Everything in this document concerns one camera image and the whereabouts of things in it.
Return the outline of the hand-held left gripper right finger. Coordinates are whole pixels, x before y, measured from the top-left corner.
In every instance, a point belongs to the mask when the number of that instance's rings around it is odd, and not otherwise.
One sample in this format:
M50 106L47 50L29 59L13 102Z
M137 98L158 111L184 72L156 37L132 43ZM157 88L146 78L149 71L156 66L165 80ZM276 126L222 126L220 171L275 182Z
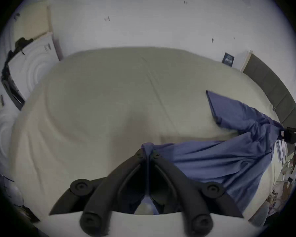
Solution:
M169 187L170 204L166 204L162 212L169 213L180 210L184 217L184 227L188 236L206 236L213 227L211 213L244 219L243 214L225 188L218 182L206 183L190 180L179 168L161 154L153 150L150 154L150 197L153 196L153 177L160 176Z

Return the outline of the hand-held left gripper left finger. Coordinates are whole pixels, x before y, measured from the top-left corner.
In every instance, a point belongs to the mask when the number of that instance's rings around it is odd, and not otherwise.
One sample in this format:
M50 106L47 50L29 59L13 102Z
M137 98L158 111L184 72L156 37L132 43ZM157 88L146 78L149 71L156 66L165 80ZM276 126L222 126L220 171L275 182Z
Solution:
M107 177L71 183L49 215L82 211L81 229L89 236L105 236L112 211L134 214L146 195L146 153L139 149Z

